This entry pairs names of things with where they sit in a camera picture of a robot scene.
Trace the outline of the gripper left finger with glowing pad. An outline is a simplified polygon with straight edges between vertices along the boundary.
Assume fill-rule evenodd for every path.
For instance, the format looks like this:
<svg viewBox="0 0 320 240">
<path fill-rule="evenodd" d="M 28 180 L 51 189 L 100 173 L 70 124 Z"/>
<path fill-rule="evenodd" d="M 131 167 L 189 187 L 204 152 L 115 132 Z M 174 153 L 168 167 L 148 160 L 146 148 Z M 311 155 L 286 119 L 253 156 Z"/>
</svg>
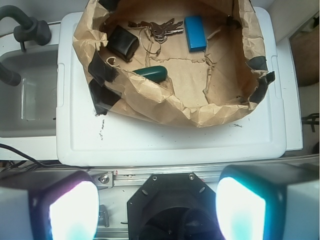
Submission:
<svg viewBox="0 0 320 240">
<path fill-rule="evenodd" d="M 98 188 L 84 170 L 0 174 L 2 240 L 92 240 L 99 206 Z"/>
</svg>

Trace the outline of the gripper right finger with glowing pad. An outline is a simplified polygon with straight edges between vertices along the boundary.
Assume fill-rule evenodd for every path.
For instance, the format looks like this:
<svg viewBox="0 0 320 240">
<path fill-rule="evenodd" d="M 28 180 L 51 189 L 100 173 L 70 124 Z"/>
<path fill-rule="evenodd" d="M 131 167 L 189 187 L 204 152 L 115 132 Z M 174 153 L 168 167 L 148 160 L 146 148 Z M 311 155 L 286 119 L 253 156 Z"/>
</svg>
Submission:
<svg viewBox="0 0 320 240">
<path fill-rule="evenodd" d="M 312 163 L 228 165 L 215 205 L 227 240 L 318 240 L 320 168 Z"/>
</svg>

